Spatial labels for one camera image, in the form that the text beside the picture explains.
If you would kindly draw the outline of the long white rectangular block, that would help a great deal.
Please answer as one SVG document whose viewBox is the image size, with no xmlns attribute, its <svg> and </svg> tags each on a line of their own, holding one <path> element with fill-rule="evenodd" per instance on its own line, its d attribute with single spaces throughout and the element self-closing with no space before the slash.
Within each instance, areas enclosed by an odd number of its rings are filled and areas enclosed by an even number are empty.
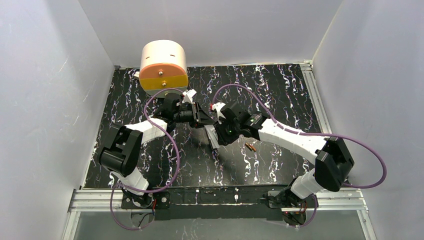
<svg viewBox="0 0 424 240">
<path fill-rule="evenodd" d="M 209 144 L 211 146 L 211 149 L 213 151 L 217 150 L 220 147 L 220 145 L 218 143 L 218 135 L 217 135 L 216 130 L 215 129 L 214 130 L 206 130 L 206 135 L 207 135 Z"/>
</svg>

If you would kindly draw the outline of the white remote control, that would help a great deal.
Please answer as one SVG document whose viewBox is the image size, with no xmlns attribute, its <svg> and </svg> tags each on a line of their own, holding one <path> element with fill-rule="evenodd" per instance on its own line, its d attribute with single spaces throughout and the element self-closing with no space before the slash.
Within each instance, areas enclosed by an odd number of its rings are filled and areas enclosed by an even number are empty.
<svg viewBox="0 0 424 240">
<path fill-rule="evenodd" d="M 212 122 L 207 122 L 207 123 L 202 123 L 201 126 L 203 128 L 205 128 L 206 130 L 209 130 L 209 131 L 212 131 L 212 130 L 215 129 L 214 122 L 213 121 Z"/>
</svg>

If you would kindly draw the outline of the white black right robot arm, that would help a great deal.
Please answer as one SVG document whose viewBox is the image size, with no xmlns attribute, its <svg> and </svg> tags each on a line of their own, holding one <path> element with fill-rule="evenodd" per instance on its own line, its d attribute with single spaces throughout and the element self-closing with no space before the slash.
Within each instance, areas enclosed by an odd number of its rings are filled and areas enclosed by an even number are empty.
<svg viewBox="0 0 424 240">
<path fill-rule="evenodd" d="M 210 110 L 217 116 L 213 127 L 219 146 L 244 136 L 278 145 L 314 165 L 280 192 L 264 194 L 261 201 L 270 208 L 301 205 L 304 199 L 323 190 L 338 192 L 355 164 L 340 137 L 306 135 L 261 111 L 250 113 L 235 101 L 214 103 Z"/>
</svg>

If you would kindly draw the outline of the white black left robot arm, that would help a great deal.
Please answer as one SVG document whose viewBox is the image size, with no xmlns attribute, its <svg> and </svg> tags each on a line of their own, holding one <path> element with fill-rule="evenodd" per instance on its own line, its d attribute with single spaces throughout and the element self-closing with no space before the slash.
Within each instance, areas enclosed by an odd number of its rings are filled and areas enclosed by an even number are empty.
<svg viewBox="0 0 424 240">
<path fill-rule="evenodd" d="M 214 124 L 200 104 L 192 100 L 194 94 L 191 90 L 168 93 L 150 119 L 132 125 L 111 125 L 96 161 L 118 177 L 130 196 L 143 199 L 146 193 L 154 192 L 137 168 L 143 144 L 166 136 L 177 123 L 188 123 L 196 129 Z"/>
</svg>

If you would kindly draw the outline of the orange green battery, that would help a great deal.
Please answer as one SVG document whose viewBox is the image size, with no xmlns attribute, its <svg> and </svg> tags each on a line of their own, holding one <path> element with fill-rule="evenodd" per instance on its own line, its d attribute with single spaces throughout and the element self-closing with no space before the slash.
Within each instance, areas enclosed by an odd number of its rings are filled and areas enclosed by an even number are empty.
<svg viewBox="0 0 424 240">
<path fill-rule="evenodd" d="M 253 151 L 252 146 L 249 143 L 244 144 L 246 148 L 248 148 L 250 151 Z"/>
</svg>

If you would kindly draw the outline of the cylindrical drawer box orange front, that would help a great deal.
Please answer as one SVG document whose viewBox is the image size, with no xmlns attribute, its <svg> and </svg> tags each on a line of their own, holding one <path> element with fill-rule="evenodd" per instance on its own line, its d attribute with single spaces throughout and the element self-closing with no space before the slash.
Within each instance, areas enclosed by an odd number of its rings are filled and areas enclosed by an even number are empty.
<svg viewBox="0 0 424 240">
<path fill-rule="evenodd" d="M 184 92 L 189 79 L 183 47 L 165 39 L 147 43 L 142 49 L 138 79 L 149 96 L 163 98 L 167 93 Z"/>
</svg>

